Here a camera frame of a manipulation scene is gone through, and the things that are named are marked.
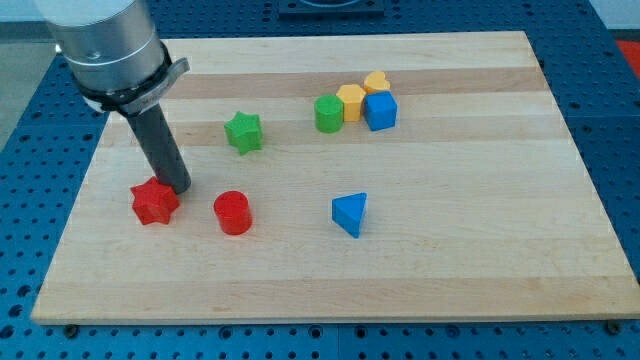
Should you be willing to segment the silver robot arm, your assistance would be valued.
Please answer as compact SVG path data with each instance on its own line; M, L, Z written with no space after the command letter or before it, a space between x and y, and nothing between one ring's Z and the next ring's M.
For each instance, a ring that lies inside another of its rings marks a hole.
M159 104L188 60L173 60L144 0L38 0L88 104L137 116Z

